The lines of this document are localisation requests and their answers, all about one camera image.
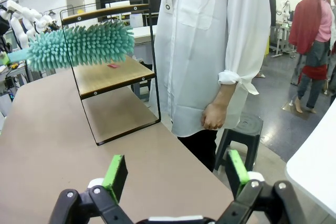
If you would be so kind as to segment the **person's left hand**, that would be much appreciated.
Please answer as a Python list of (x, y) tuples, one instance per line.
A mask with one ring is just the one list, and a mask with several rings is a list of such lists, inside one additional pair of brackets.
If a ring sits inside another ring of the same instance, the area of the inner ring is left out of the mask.
[(202, 114), (202, 127), (206, 130), (220, 129), (225, 122), (227, 106), (221, 103), (210, 103)]

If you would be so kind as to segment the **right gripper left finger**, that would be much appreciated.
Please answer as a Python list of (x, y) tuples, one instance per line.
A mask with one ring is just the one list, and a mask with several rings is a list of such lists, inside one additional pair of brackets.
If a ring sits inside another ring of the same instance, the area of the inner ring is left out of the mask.
[(63, 190), (55, 203), (49, 223), (88, 223), (99, 217), (104, 223), (133, 223), (119, 206), (128, 170), (123, 155), (115, 155), (101, 185), (79, 193)]

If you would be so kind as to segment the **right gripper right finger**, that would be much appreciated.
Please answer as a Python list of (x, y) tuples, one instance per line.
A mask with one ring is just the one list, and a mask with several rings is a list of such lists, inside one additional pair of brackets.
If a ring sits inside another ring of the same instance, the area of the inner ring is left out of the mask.
[(237, 150), (226, 155), (225, 172), (234, 200), (216, 223), (247, 223), (253, 212), (263, 212), (270, 223), (307, 223), (293, 185), (280, 180), (273, 185), (250, 178)]

